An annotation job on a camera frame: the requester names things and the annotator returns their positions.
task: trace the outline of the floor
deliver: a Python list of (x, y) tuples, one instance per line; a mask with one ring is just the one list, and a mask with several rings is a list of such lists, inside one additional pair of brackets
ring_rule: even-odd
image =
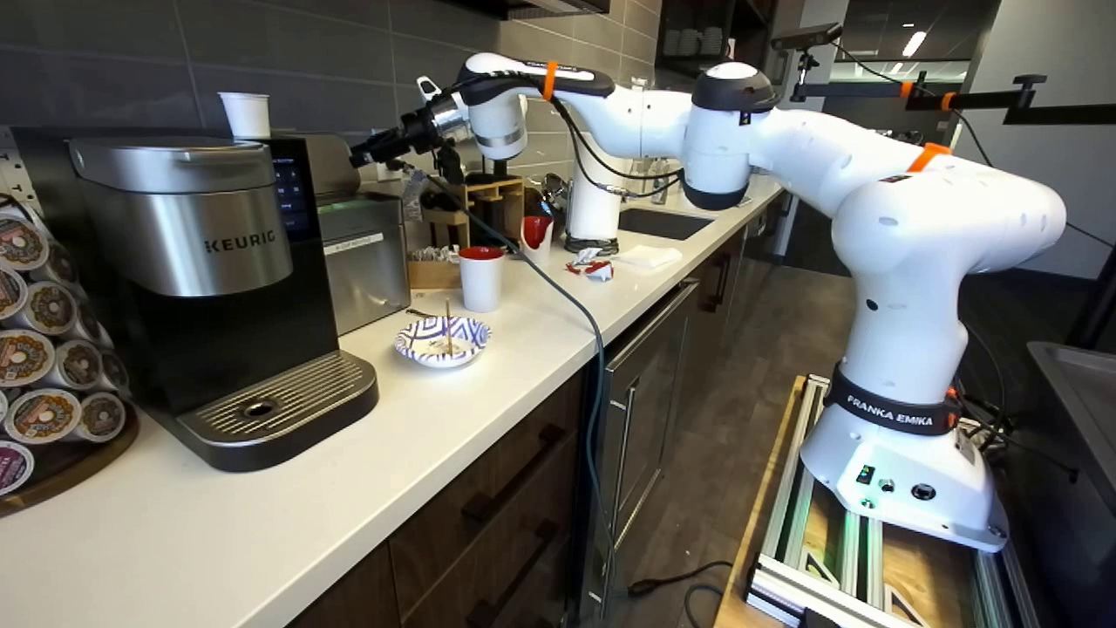
[[(820, 230), (823, 223), (806, 223), (785, 258), (771, 258), (764, 241), (750, 248), (750, 304), (722, 356), (711, 356), (715, 384), (684, 408), (691, 429), (659, 485), (670, 509), (656, 544), (638, 558), (642, 579), (732, 562), (795, 373), (830, 373), (840, 359), (854, 286)], [(1088, 283), (1032, 272), (966, 279), (963, 321), (973, 335), (959, 370), (966, 391), (1004, 419), (1025, 415), (1036, 405), (1025, 342), (1060, 342), (1085, 297)], [(659, 586), (631, 600), (628, 625), (711, 625), (725, 576), (729, 569), (711, 565)]]

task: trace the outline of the keurig coffee maker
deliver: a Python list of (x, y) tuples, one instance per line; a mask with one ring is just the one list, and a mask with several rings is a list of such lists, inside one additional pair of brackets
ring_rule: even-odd
[(279, 464), (377, 405), (338, 352), (300, 140), (17, 143), (140, 408), (213, 468)]

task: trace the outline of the backsplash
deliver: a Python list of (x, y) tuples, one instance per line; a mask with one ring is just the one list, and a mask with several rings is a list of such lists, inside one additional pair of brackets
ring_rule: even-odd
[[(272, 126), (349, 140), (419, 105), (481, 49), (656, 73), (663, 0), (610, 14), (495, 21), (446, 0), (3, 0), (0, 126), (181, 126), (223, 133), (216, 91), (272, 94)], [(513, 171), (568, 171), (541, 101)]]

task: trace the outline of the white robotic arm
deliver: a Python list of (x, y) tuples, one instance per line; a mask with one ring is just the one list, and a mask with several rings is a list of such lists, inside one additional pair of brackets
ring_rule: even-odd
[(1067, 223), (1057, 192), (820, 112), (771, 108), (767, 77), (743, 63), (677, 94), (485, 52), (412, 129), (356, 154), (394, 157), (467, 126), (485, 157), (509, 160), (527, 143), (523, 94), (565, 101), (614, 157), (677, 157), (694, 206), (736, 206), (757, 167), (827, 213), (858, 311), (802, 464), (851, 513), (980, 551), (1008, 541), (990, 471), (949, 405), (966, 349), (959, 283), (1050, 248)]

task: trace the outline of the white countertop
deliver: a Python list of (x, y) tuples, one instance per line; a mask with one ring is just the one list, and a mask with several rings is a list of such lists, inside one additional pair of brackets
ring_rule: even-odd
[[(589, 283), (561, 272), (565, 251), (551, 255), (551, 276), (614, 338), (774, 192), (771, 178), (753, 178), (746, 202), (701, 213), (715, 223), (691, 241), (621, 230), (621, 251), (680, 251), (656, 276), (617, 265), (614, 283)], [(136, 443), (101, 474), (0, 520), (0, 625), (286, 625), (593, 359), (586, 317), (523, 262), (509, 262), (499, 311), (478, 317), (492, 342), (464, 370), (394, 356), (412, 314), (345, 335), (342, 349), (377, 366), (380, 405), (269, 471), (213, 471), (143, 419)]]

